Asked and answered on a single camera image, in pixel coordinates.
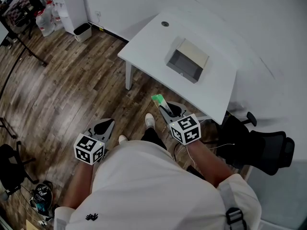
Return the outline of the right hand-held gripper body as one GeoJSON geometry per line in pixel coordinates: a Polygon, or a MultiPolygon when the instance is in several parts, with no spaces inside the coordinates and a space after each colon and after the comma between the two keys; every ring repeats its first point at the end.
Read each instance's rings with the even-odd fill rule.
{"type": "Polygon", "coordinates": [[[171,136],[182,145],[187,145],[201,138],[201,126],[195,114],[187,111],[181,116],[169,118],[171,136]]]}

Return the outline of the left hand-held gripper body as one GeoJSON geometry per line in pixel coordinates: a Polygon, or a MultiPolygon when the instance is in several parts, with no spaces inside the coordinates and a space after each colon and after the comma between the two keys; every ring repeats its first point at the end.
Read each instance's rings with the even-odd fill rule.
{"type": "Polygon", "coordinates": [[[73,145],[75,158],[89,165],[99,162],[106,155],[106,133],[89,129],[80,133],[73,145]]]}

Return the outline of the grey metal box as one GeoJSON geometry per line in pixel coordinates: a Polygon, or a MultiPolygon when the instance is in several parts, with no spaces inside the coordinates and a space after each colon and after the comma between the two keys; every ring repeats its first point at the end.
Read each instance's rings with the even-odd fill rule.
{"type": "Polygon", "coordinates": [[[182,77],[197,83],[209,55],[186,38],[176,37],[165,57],[165,64],[182,77]]]}

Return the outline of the person's left forearm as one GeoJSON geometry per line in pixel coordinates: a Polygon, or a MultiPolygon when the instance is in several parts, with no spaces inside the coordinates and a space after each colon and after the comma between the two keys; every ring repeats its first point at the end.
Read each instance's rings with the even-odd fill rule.
{"type": "Polygon", "coordinates": [[[77,209],[90,195],[94,166],[80,162],[75,170],[62,205],[77,209]]]}

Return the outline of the person's right forearm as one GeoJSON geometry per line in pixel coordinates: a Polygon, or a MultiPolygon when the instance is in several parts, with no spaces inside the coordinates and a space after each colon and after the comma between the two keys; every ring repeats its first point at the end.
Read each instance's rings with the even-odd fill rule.
{"type": "Polygon", "coordinates": [[[205,180],[211,183],[215,188],[234,174],[227,164],[199,140],[188,144],[187,149],[205,180]]]}

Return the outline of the person's right white shoe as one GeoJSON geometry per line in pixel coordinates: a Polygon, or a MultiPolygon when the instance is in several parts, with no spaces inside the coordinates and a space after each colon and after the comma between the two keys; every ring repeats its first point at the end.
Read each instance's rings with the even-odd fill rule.
{"type": "Polygon", "coordinates": [[[151,113],[147,113],[145,116],[145,124],[146,124],[146,128],[153,128],[155,129],[155,119],[154,116],[151,113]]]}

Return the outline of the person's black trousers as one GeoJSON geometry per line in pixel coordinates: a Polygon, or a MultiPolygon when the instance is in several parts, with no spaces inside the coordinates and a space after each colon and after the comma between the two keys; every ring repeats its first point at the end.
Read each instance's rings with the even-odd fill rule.
{"type": "Polygon", "coordinates": [[[146,129],[146,131],[145,131],[143,137],[141,138],[141,140],[154,143],[154,144],[164,148],[165,150],[167,150],[165,144],[159,138],[157,132],[155,131],[155,129],[153,127],[149,127],[149,128],[146,129]]]}

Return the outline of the black white headset device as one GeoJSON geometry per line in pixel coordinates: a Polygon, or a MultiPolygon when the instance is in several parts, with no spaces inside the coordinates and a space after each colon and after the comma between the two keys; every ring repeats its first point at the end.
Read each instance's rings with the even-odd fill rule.
{"type": "Polygon", "coordinates": [[[34,190],[31,191],[30,198],[31,207],[38,212],[38,214],[46,217],[51,217],[51,206],[53,201],[52,194],[53,184],[50,181],[39,183],[34,190]]]}

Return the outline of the white table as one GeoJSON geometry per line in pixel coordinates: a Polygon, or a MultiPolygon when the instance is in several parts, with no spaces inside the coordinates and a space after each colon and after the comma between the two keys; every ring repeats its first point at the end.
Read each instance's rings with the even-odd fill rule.
{"type": "Polygon", "coordinates": [[[143,71],[198,108],[216,123],[223,122],[236,78],[234,44],[212,22],[179,10],[153,18],[119,52],[126,61],[126,88],[131,87],[132,67],[143,71]],[[189,40],[209,55],[197,83],[192,83],[165,64],[176,37],[189,40]]]}

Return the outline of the black swivel chair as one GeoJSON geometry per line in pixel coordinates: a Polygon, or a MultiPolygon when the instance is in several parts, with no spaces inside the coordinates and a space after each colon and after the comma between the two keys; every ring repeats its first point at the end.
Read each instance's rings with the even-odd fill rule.
{"type": "Polygon", "coordinates": [[[19,153],[21,141],[16,142],[16,149],[8,144],[0,147],[0,182],[4,191],[0,193],[0,201],[7,201],[9,196],[21,189],[21,184],[27,178],[32,184],[37,184],[38,179],[33,180],[25,170],[25,165],[36,161],[31,158],[22,161],[19,153]]]}

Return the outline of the black mesh office chair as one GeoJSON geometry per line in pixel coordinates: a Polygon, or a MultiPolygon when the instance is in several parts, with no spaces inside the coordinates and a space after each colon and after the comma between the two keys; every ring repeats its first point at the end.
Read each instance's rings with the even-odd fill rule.
{"type": "Polygon", "coordinates": [[[280,168],[290,167],[295,149],[294,141],[283,131],[249,131],[246,127],[249,123],[257,125],[251,112],[247,112],[247,119],[244,121],[229,115],[222,125],[216,125],[218,139],[204,144],[216,144],[216,155],[237,169],[250,165],[272,176],[280,168]]]}

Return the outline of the white trash bin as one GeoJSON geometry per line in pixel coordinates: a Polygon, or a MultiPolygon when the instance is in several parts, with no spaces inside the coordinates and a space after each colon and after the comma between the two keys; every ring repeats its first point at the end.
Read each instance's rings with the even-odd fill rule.
{"type": "Polygon", "coordinates": [[[76,28],[73,33],[76,41],[83,43],[92,36],[92,27],[89,23],[84,23],[76,28]]]}

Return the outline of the clear water jug red label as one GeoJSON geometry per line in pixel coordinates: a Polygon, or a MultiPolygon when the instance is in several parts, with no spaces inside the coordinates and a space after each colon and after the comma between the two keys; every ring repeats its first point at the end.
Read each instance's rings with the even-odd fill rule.
{"type": "Polygon", "coordinates": [[[55,24],[55,31],[58,31],[61,28],[63,28],[63,23],[62,23],[62,20],[59,16],[59,13],[57,11],[55,4],[52,4],[51,13],[52,13],[52,18],[53,18],[53,21],[54,21],[54,24],[55,24]]]}
{"type": "Polygon", "coordinates": [[[43,37],[47,37],[53,33],[55,25],[52,20],[52,15],[46,9],[43,9],[37,13],[35,18],[36,25],[40,29],[43,37]]]}

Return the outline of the white water dispenser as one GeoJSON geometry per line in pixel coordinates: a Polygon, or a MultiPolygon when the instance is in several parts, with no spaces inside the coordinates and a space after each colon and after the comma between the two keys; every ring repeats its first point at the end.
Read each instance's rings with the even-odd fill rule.
{"type": "Polygon", "coordinates": [[[65,30],[74,34],[74,30],[88,22],[84,0],[53,0],[65,30]]]}

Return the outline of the checkered cloth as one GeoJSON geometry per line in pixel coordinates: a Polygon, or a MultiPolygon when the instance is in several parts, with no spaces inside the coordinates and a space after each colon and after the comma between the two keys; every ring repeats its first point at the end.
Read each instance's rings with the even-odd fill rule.
{"type": "Polygon", "coordinates": [[[30,0],[12,0],[3,16],[14,24],[16,19],[22,14],[22,9],[29,5],[30,0]]]}

